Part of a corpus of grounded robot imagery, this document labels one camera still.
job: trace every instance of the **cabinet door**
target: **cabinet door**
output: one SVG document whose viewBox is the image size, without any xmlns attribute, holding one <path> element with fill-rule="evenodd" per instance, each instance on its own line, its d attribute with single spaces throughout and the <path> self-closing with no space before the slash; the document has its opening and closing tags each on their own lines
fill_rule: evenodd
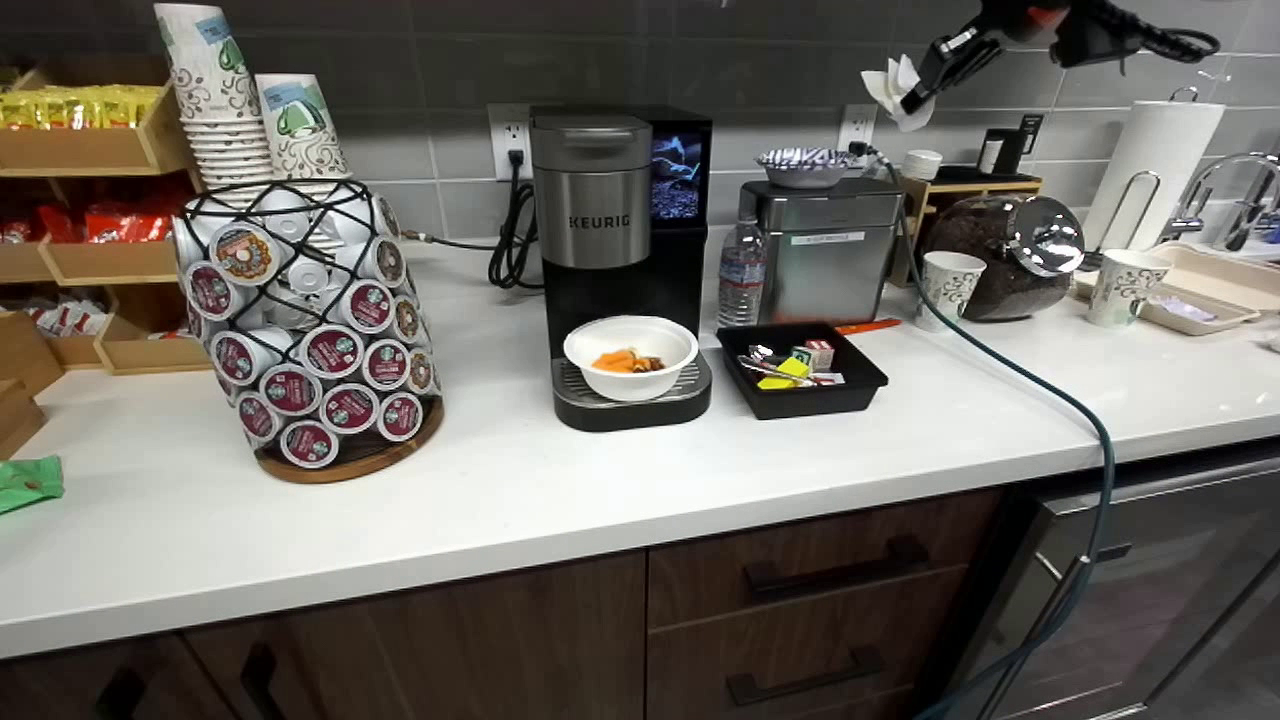
<svg viewBox="0 0 1280 720">
<path fill-rule="evenodd" d="M 229 720 L 180 641 L 131 641 L 0 667 L 2 720 Z"/>
<path fill-rule="evenodd" d="M 187 631 L 192 657 L 244 720 L 325 720 L 280 620 Z"/>
<path fill-rule="evenodd" d="M 332 720 L 639 720 L 639 556 L 286 615 Z"/>
</svg>

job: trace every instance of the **white countertop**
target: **white countertop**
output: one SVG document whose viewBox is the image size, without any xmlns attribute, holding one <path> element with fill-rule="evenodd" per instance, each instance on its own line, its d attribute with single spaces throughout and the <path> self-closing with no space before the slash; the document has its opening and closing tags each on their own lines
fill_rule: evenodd
<svg viewBox="0 0 1280 720">
<path fill-rule="evenodd" d="M 445 433 L 412 462 L 301 488 L 262 475 L 211 376 L 70 374 L 19 458 L 65 458 L 69 496 L 0 517 L 0 657 L 627 552 L 730 528 L 1012 486 L 1095 465 L 1089 428 L 951 337 L 861 347 L 893 376 L 866 413 L 750 422 L 711 352 L 707 418 L 571 433 L 551 418 L 538 298 L 482 256 L 427 254 Z M 1280 435 L 1259 327 L 1183 341 L 1092 327 L 1080 303 L 984 341 L 1089 402 L 1123 462 Z"/>
</svg>

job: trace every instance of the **white bowl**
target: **white bowl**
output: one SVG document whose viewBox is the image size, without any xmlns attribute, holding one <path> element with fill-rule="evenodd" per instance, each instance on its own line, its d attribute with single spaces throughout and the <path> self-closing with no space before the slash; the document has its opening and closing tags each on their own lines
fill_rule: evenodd
<svg viewBox="0 0 1280 720">
<path fill-rule="evenodd" d="M 604 374 L 604 352 L 636 347 L 660 355 L 660 374 Z M 562 337 L 562 355 L 582 374 L 587 389 L 614 406 L 645 406 L 677 389 L 678 374 L 695 360 L 695 337 L 663 316 L 598 316 Z"/>
</svg>

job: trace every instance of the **coffee maker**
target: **coffee maker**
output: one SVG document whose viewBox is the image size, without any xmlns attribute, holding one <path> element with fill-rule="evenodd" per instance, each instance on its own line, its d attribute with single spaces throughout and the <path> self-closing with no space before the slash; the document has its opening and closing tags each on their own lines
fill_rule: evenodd
<svg viewBox="0 0 1280 720">
<path fill-rule="evenodd" d="M 595 395 L 562 337 L 598 316 L 701 327 L 711 125 L 672 107 L 535 107 L 533 175 L 555 418 L 571 428 L 685 425 L 711 406 L 701 355 L 647 406 Z"/>
</svg>

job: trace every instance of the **handle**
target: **handle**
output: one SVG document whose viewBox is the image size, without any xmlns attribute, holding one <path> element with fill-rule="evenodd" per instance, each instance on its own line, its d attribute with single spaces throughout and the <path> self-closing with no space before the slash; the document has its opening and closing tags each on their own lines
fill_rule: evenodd
<svg viewBox="0 0 1280 720">
<path fill-rule="evenodd" d="M 832 590 L 883 585 L 919 567 L 926 567 L 926 547 L 916 538 L 893 538 L 883 545 L 883 556 L 866 563 L 819 567 L 800 577 L 780 577 L 773 559 L 746 563 L 744 590 L 754 605 L 773 605 L 773 602 L 810 595 Z"/>
<path fill-rule="evenodd" d="M 273 696 L 273 679 L 277 679 L 277 651 L 266 644 L 252 644 L 238 667 L 238 688 L 252 700 L 258 720 L 285 720 Z"/>
<path fill-rule="evenodd" d="M 725 696 L 730 717 L 796 717 L 810 710 L 828 710 L 851 700 L 866 688 L 870 677 L 883 677 L 883 660 L 877 647 L 851 647 L 847 663 L 834 674 L 804 677 L 791 685 L 761 688 L 750 674 L 734 674 L 725 679 Z"/>
<path fill-rule="evenodd" d="M 131 720 L 137 710 L 146 696 L 146 679 L 131 667 L 116 667 L 116 677 L 107 679 L 107 688 L 95 696 L 92 717 L 95 720 Z"/>
</svg>

